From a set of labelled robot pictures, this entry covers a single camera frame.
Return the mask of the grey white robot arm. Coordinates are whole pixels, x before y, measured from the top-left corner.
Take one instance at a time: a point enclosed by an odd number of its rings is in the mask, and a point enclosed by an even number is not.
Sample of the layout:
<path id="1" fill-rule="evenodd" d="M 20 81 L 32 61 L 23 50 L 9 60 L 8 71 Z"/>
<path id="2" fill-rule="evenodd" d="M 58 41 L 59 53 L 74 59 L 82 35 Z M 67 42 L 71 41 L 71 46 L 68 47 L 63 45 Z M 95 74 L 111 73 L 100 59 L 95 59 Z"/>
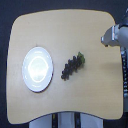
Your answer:
<path id="1" fill-rule="evenodd" d="M 120 46 L 128 49 L 128 9 L 122 21 L 110 27 L 101 37 L 101 43 L 104 46 Z"/>

